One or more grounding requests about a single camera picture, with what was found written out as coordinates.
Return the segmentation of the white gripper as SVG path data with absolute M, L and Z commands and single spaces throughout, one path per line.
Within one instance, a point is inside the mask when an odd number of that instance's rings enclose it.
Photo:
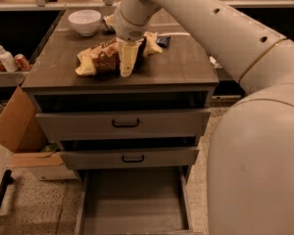
M 129 5 L 121 2 L 114 15 L 103 18 L 107 30 L 115 30 L 116 35 L 123 41 L 119 47 L 121 77 L 129 77 L 132 74 L 139 45 L 134 42 L 143 37 L 146 27 L 151 18 L 151 5 L 138 3 Z

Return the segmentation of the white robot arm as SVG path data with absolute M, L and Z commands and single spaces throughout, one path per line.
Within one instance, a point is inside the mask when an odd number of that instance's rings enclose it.
M 117 36 L 138 40 L 160 9 L 247 94 L 210 140 L 210 235 L 294 235 L 294 42 L 220 0 L 122 0 Z

